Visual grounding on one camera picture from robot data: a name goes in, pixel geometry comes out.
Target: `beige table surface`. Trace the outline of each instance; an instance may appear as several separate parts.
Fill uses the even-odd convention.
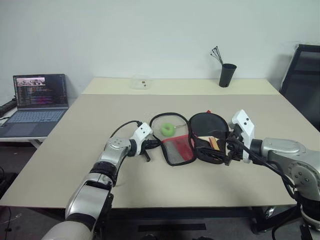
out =
[[[244,109],[256,138],[293,139],[320,149],[319,132],[279,94],[116,95],[82,94],[32,156],[0,205],[64,208],[99,157],[110,134],[129,120],[148,121],[163,112],[190,118],[211,110],[229,121]],[[134,124],[118,135],[130,137]],[[200,160],[169,166],[159,148],[128,157],[112,189],[113,208],[235,207],[293,204],[280,177],[265,167]]]

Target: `white wall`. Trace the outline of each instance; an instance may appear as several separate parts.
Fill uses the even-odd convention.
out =
[[[319,0],[0,0],[0,104],[12,76],[65,73],[77,96],[94,77],[236,78],[279,86],[296,44],[320,43]]]

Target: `floor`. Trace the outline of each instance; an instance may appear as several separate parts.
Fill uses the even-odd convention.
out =
[[[0,166],[5,172],[19,173],[35,152],[31,146],[0,146]],[[40,240],[58,220],[24,207],[11,207],[11,232],[8,240]],[[0,240],[5,239],[9,209],[0,207]],[[138,231],[141,225],[205,224],[206,230],[156,232]],[[277,240],[300,240],[299,222],[283,226],[276,232]],[[247,218],[204,218],[179,220],[115,220],[108,225],[107,240],[140,240],[153,234],[159,240],[192,240],[201,236],[214,240],[271,240],[271,232],[255,235]]]

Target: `laptop screen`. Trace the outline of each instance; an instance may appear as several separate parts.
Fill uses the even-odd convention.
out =
[[[13,76],[18,108],[68,107],[64,74]]]

